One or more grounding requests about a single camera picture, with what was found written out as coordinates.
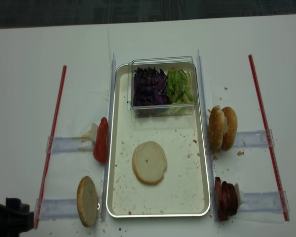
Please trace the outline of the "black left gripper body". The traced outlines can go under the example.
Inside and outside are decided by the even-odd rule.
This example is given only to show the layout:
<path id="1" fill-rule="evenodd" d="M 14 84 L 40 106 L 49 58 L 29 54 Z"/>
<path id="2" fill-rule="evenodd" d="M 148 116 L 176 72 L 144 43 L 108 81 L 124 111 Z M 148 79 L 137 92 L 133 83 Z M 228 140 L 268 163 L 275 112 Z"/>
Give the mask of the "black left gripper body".
<path id="1" fill-rule="evenodd" d="M 0 204 L 0 237 L 18 237 L 34 228 L 34 212 L 18 198 L 6 198 Z"/>

